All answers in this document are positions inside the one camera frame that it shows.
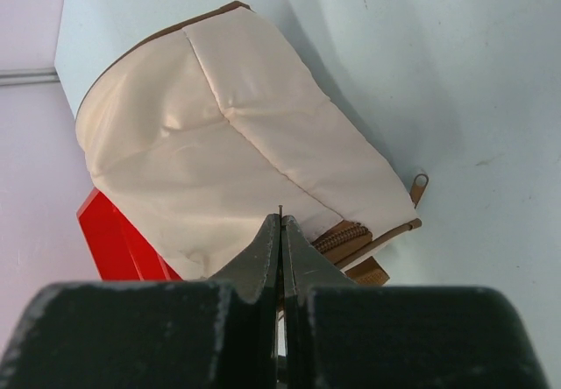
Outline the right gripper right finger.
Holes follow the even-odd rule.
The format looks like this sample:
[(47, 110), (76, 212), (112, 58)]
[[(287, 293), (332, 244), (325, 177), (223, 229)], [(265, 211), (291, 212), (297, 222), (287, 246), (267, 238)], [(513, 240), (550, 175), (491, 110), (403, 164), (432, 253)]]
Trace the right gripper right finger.
[(281, 226), (290, 388), (545, 388), (514, 306), (480, 286), (359, 286)]

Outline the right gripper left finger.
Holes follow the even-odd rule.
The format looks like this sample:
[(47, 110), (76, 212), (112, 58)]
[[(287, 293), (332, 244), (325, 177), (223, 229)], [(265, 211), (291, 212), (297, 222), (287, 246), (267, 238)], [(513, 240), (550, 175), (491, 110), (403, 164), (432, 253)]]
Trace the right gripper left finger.
[(67, 282), (31, 299), (4, 388), (273, 388), (281, 220), (210, 279)]

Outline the beige mesh laundry bag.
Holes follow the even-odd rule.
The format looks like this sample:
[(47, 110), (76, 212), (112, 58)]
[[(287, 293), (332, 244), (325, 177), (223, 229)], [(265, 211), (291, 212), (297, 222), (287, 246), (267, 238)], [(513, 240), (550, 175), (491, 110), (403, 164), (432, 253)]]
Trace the beige mesh laundry bag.
[(184, 280), (232, 261), (284, 208), (340, 269), (417, 229), (423, 188), (324, 94), (281, 32), (232, 2), (135, 45), (92, 84), (76, 136), (97, 193)]

